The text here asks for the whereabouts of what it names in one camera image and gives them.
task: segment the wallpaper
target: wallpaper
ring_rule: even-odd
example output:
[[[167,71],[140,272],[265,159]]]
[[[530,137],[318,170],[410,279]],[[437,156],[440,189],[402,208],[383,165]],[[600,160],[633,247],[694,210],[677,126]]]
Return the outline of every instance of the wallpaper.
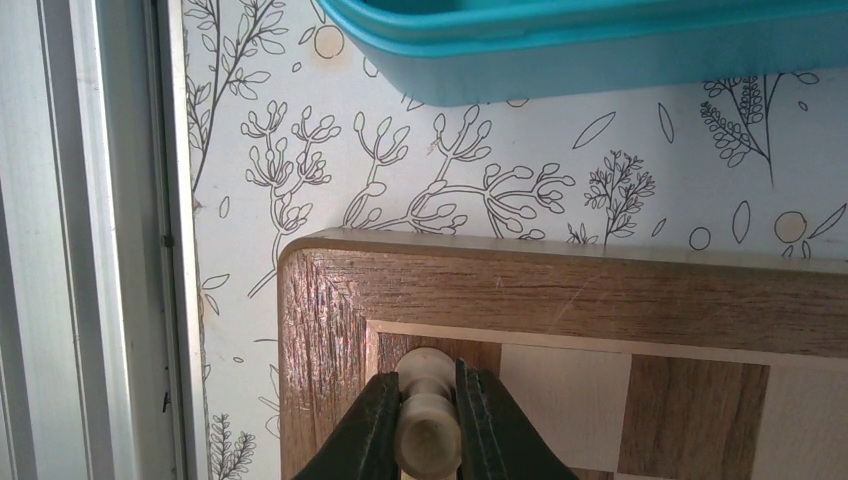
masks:
[[[848,259],[848,70],[433,108],[310,0],[185,0],[184,15],[217,480],[278,476],[274,276],[298,236]]]

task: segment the black clamp jaw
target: black clamp jaw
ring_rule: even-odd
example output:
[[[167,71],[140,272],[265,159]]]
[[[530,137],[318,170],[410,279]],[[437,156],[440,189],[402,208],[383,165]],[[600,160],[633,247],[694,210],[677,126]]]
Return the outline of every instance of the black clamp jaw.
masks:
[[[456,361],[455,405],[462,435],[459,480],[579,480],[551,452],[490,370]],[[398,374],[374,375],[295,480],[398,480],[394,434]]]

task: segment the blue bin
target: blue bin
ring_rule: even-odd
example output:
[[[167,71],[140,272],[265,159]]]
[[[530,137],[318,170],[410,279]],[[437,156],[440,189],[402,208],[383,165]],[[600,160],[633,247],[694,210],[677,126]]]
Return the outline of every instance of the blue bin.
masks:
[[[318,0],[438,106],[848,66],[848,0]]]

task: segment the plastic container lid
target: plastic container lid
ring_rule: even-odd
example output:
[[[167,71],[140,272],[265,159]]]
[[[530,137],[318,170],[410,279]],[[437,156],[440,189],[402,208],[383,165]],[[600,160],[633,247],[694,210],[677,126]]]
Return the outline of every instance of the plastic container lid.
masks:
[[[440,57],[844,10],[846,0],[319,0],[384,51]]]

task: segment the wooden chessboard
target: wooden chessboard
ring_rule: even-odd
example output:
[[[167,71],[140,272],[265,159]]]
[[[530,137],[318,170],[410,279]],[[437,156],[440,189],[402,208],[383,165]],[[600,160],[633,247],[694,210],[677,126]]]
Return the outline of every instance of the wooden chessboard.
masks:
[[[418,346],[498,372],[583,480],[846,478],[844,263],[334,229],[278,279],[283,478]]]

